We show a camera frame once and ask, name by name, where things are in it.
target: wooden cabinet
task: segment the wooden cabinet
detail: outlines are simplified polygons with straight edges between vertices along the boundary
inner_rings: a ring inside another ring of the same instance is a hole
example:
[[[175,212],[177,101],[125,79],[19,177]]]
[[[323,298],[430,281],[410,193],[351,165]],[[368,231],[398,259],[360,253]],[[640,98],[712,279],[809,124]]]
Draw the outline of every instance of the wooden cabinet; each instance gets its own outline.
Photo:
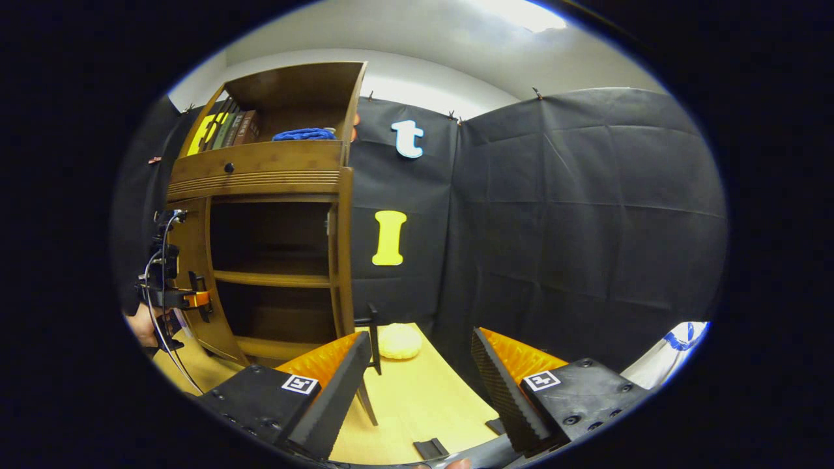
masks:
[[[173,167],[168,207],[186,209],[170,242],[179,288],[205,279],[213,314],[187,321],[198,343],[247,365],[286,361],[354,331],[347,166],[364,63],[317,63],[225,83]],[[258,141],[188,155],[223,91],[261,118]],[[270,141],[277,132],[336,129],[336,140]]]

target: ceiling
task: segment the ceiling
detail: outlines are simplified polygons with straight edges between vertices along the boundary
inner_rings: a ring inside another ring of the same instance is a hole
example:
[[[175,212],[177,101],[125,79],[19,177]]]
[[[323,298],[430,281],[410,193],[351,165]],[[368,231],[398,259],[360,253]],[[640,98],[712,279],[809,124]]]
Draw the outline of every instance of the ceiling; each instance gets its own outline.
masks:
[[[252,31],[226,49],[228,66],[277,53],[369,49],[467,73],[518,99],[625,86],[665,92],[615,47],[567,20],[531,33],[470,0],[327,0]]]

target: cabinet shelf compartment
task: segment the cabinet shelf compartment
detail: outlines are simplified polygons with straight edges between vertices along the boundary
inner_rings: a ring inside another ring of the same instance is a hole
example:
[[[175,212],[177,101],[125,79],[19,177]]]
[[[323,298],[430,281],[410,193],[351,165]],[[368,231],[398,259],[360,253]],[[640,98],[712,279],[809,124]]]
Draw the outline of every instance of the cabinet shelf compartment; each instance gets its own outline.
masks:
[[[329,288],[331,204],[214,204],[211,253],[217,280],[262,286]]]
[[[217,288],[235,336],[291,342],[302,347],[326,344],[336,338],[329,290],[223,281],[217,282]]]

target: cabinet top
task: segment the cabinet top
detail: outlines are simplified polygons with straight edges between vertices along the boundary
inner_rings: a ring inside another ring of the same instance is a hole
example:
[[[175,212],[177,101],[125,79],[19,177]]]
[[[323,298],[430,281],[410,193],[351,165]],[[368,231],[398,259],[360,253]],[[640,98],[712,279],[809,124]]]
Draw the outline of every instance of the cabinet top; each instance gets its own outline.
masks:
[[[224,88],[242,108],[269,111],[304,105],[347,108],[366,62],[306,63],[236,78]]]

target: light fixture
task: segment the light fixture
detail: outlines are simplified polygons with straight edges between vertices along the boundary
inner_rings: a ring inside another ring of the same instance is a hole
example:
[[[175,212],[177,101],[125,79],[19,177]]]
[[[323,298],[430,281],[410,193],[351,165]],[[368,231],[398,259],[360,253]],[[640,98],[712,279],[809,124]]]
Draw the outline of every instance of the light fixture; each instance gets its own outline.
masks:
[[[562,29],[565,20],[552,11],[526,0],[468,0],[471,4],[533,33]]]

